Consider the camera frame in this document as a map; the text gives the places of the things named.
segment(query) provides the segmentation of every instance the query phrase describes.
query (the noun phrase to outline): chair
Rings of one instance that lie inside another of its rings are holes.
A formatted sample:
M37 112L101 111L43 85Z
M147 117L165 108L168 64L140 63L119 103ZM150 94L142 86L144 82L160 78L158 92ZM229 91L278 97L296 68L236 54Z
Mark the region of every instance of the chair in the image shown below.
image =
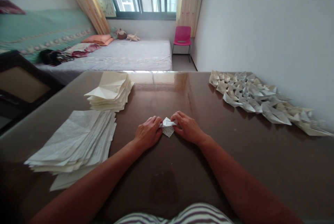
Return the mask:
M174 46L180 45L180 46L189 46L188 54L189 54L189 63L190 63L190 35L191 35L191 27L190 26L177 26L175 29L175 39L173 43L173 50L172 50L172 56L174 52Z

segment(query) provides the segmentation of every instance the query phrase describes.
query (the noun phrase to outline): person's left hand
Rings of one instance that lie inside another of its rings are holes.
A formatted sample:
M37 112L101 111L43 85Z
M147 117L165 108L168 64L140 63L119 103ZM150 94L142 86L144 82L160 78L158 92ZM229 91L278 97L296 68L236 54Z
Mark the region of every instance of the person's left hand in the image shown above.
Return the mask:
M133 139L143 151L152 147L158 142L162 135L162 129L159 128L162 119L157 116L149 118L145 123L138 126L136 136Z

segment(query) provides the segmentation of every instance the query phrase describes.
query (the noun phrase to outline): stack of paper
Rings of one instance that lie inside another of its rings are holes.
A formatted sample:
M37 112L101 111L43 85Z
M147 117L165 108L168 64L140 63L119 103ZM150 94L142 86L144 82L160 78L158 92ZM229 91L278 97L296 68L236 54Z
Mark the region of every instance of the stack of paper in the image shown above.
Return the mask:
M220 73L212 70L209 83L222 93L223 100L248 113L262 114L273 124L294 123L311 136L332 136L323 120L316 119L309 108L294 107L275 85L263 85L254 74Z
M94 110L112 110L119 112L128 102L128 96L134 82L131 82L127 73L103 72L100 84L91 92L87 100Z
M115 116L111 111L73 111L24 164L35 172L58 175L50 191L71 186L108 158Z

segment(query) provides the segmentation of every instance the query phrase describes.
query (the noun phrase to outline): striped shirt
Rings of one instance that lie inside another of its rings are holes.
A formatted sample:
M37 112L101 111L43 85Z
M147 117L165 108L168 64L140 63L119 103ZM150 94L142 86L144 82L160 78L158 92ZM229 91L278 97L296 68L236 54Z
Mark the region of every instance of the striped shirt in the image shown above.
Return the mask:
M132 213L124 216L115 224L195 224L215 223L233 224L233 222L217 208L206 203L195 203L187 207L175 218L168 220L145 213Z

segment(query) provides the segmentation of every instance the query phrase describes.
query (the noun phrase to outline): pink pillow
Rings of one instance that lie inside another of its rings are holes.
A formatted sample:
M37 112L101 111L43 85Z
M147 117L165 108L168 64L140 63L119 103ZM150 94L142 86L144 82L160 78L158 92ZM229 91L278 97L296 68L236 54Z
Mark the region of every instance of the pink pillow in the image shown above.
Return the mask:
M104 44L99 44L100 46L107 46L109 45L112 41L114 41L113 38L110 38L109 40L107 40Z
M97 43L97 44L104 44L106 43L109 39L111 38L111 36L109 34L106 35L92 35L86 39L84 39L83 41L81 41L81 43Z

